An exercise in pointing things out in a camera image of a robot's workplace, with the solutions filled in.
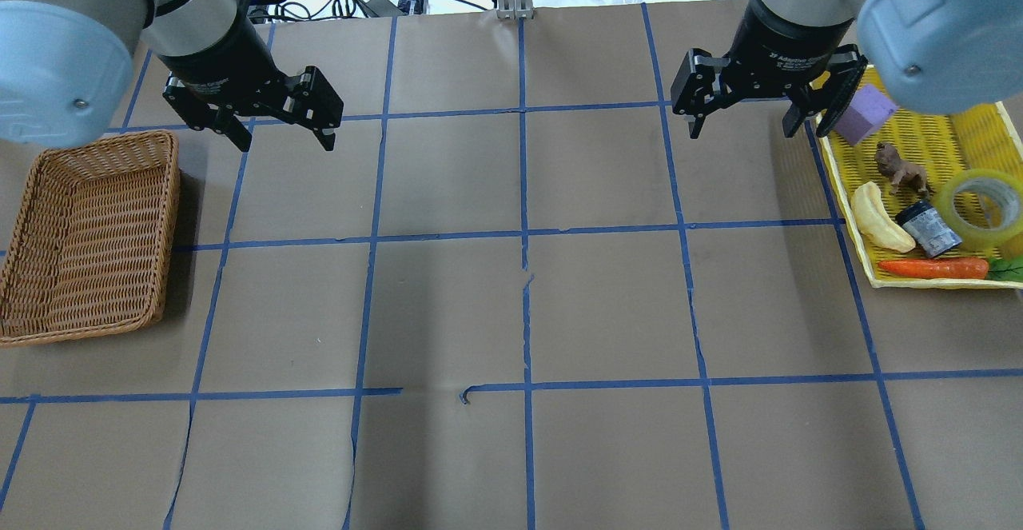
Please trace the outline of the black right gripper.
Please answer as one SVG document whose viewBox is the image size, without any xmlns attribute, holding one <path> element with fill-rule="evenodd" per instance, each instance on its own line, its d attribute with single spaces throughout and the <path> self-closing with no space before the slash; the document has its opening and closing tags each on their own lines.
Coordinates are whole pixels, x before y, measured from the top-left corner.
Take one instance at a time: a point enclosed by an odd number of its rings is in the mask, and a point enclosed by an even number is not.
<svg viewBox="0 0 1023 530">
<path fill-rule="evenodd" d="M 801 25 L 750 2 L 726 57 L 691 49 L 670 88 L 671 111 L 683 116 L 698 139 L 707 118 L 738 100 L 788 97 L 783 136 L 795 136 L 808 118 L 822 114 L 815 136 L 826 137 L 848 109 L 868 59 L 841 40 L 851 20 Z"/>
</svg>

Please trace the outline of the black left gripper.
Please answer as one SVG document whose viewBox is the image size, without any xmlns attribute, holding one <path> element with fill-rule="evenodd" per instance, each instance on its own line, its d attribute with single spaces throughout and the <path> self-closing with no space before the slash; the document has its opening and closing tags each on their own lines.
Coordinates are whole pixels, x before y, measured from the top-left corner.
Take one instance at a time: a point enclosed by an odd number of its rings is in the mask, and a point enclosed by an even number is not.
<svg viewBox="0 0 1023 530">
<path fill-rule="evenodd" d="M 252 134 L 237 116 L 271 116 L 310 130 L 324 151 L 335 150 L 344 101 L 332 83 L 314 65 L 286 75 L 251 23 L 232 24 L 207 50 L 153 55 L 177 81 L 167 82 L 163 96 L 189 128 L 222 134 L 248 153 Z"/>
</svg>

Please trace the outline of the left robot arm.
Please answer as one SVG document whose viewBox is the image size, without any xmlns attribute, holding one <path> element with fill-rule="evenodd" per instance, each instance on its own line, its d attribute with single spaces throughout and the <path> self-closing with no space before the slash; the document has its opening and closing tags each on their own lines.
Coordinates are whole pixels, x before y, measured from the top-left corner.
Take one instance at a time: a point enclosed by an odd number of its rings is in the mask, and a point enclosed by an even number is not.
<svg viewBox="0 0 1023 530">
<path fill-rule="evenodd" d="M 344 103 L 316 67 L 288 76 L 251 21 L 285 0 L 1 0 L 1 134 L 77 147 L 106 132 L 144 43 L 169 69 L 164 99 L 190 129 L 251 147 L 244 116 L 311 130 L 326 151 Z"/>
</svg>

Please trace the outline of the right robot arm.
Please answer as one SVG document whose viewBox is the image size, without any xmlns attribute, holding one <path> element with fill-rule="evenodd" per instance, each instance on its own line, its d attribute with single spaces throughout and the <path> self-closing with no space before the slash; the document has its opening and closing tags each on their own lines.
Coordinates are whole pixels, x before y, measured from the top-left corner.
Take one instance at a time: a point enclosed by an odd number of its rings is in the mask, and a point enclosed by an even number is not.
<svg viewBox="0 0 1023 530">
<path fill-rule="evenodd" d="M 670 90 L 693 139 L 716 111 L 790 101 L 792 137 L 832 132 L 868 68 L 898 106 L 960 114 L 1022 89 L 1022 0 L 749 0 L 720 58 L 688 50 Z"/>
</svg>

